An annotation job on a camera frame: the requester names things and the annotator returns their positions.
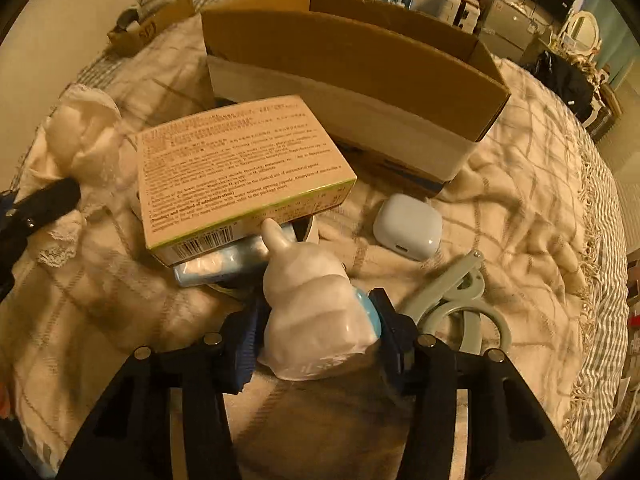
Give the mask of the white lace cloth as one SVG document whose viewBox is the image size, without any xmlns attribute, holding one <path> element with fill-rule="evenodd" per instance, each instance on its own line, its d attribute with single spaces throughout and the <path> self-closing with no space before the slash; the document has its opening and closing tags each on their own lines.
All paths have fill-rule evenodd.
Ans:
<svg viewBox="0 0 640 480">
<path fill-rule="evenodd" d="M 72 178 L 80 188 L 78 205 L 39 230 L 28 242 L 36 261 L 59 268 L 73 259 L 89 220 L 111 203 L 119 163 L 122 114 L 105 92 L 73 84 L 38 126 L 23 162 L 17 197 L 22 200 L 46 185 Z"/>
</svg>

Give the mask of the grey-green plastic clip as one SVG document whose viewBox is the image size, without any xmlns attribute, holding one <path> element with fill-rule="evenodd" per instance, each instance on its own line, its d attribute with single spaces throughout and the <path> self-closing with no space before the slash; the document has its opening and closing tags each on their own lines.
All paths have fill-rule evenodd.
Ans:
<svg viewBox="0 0 640 480">
<path fill-rule="evenodd" d="M 481 318 L 488 318 L 498 330 L 498 349 L 509 351 L 512 335 L 504 316 L 484 299 L 485 280 L 480 267 L 483 254 L 471 250 L 451 263 L 433 281 L 416 292 L 400 308 L 416 324 L 420 335 L 434 335 L 445 318 L 462 315 L 462 338 L 459 351 L 480 355 L 483 335 Z"/>
</svg>

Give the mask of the beige printed medicine box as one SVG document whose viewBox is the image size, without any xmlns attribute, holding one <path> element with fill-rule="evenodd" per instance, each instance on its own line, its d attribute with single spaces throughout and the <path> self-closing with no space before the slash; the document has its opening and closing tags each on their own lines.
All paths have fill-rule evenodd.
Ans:
<svg viewBox="0 0 640 480">
<path fill-rule="evenodd" d="M 176 266 L 346 200 L 357 176 L 299 96 L 214 108 L 137 135 L 146 249 Z"/>
</svg>

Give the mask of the light blue tube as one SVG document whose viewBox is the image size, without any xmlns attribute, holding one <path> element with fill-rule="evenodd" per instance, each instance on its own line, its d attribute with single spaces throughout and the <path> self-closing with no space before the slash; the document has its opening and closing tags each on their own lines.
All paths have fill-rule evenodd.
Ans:
<svg viewBox="0 0 640 480">
<path fill-rule="evenodd" d="M 260 235 L 242 238 L 207 255 L 174 266 L 181 287 L 216 284 L 263 268 L 269 249 Z"/>
</svg>

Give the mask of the white ceramic rabbit figurine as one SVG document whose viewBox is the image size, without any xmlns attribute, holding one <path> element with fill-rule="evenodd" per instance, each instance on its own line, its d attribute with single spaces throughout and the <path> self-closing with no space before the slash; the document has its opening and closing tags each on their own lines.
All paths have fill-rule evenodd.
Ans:
<svg viewBox="0 0 640 480">
<path fill-rule="evenodd" d="M 381 323 L 341 260 L 311 242 L 291 242 L 272 219 L 262 222 L 269 261 L 262 291 L 271 308 L 259 361 L 282 380 L 306 382 L 372 363 Z"/>
</svg>

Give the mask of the white earbuds case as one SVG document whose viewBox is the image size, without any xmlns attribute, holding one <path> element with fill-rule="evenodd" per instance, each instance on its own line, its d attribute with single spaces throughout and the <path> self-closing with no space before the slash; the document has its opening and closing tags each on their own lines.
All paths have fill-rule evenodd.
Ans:
<svg viewBox="0 0 640 480">
<path fill-rule="evenodd" d="M 406 194 L 393 194 L 373 222 L 378 244 L 406 258 L 434 257 L 442 240 L 442 215 L 429 203 Z"/>
</svg>

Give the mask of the small brown cardboard box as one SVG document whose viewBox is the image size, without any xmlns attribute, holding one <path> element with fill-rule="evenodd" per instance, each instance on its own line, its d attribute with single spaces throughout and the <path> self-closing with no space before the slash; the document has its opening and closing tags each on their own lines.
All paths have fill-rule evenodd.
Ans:
<svg viewBox="0 0 640 480">
<path fill-rule="evenodd" d="M 107 38 L 116 54 L 129 58 L 169 26 L 194 14 L 193 0 L 136 0 L 119 14 Z"/>
</svg>

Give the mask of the large open cardboard box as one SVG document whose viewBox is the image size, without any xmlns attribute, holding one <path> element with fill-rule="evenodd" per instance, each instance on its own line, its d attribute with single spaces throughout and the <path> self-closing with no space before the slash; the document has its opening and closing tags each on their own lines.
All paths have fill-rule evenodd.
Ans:
<svg viewBox="0 0 640 480">
<path fill-rule="evenodd" d="M 393 3 L 224 0 L 201 20 L 217 96 L 300 96 L 349 154 L 432 194 L 510 98 L 480 40 Z"/>
</svg>

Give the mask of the black jacket on chair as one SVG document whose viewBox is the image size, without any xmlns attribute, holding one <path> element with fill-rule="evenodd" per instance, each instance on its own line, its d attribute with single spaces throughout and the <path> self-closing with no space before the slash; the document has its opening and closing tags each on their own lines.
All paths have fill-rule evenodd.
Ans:
<svg viewBox="0 0 640 480">
<path fill-rule="evenodd" d="M 536 79 L 554 92 L 580 122 L 592 113 L 593 86 L 585 73 L 553 52 L 544 51 L 527 67 Z"/>
</svg>

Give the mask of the teal corner curtain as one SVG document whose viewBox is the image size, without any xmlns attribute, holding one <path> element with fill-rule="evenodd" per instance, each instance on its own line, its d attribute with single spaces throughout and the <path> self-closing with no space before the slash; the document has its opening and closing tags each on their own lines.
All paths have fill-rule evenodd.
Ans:
<svg viewBox="0 0 640 480">
<path fill-rule="evenodd" d="M 584 0 L 582 10 L 598 22 L 601 47 L 594 60 L 599 68 L 608 66 L 608 82 L 616 89 L 638 58 L 638 42 L 612 0 Z"/>
</svg>

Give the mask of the white oval vanity mirror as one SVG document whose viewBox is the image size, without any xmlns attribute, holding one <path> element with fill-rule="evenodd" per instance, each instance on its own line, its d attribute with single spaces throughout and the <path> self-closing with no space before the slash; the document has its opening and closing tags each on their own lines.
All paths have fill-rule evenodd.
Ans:
<svg viewBox="0 0 640 480">
<path fill-rule="evenodd" d="M 561 46 L 572 55 L 592 55 L 601 43 L 597 18 L 588 11 L 574 13 L 560 33 Z"/>
</svg>

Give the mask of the grey mini fridge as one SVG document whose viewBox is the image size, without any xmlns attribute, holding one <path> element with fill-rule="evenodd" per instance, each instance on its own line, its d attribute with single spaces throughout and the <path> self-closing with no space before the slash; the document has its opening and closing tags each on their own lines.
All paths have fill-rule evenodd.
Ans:
<svg viewBox="0 0 640 480">
<path fill-rule="evenodd" d="M 480 17 L 480 41 L 499 58 L 518 64 L 538 32 L 538 24 L 504 0 L 487 0 Z"/>
</svg>

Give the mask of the white suitcase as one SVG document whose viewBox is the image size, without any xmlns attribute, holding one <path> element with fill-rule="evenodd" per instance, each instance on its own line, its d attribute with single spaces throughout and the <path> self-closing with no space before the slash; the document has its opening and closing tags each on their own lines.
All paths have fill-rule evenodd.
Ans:
<svg viewBox="0 0 640 480">
<path fill-rule="evenodd" d="M 477 0 L 440 0 L 436 18 L 472 34 L 480 19 L 480 3 Z"/>
</svg>

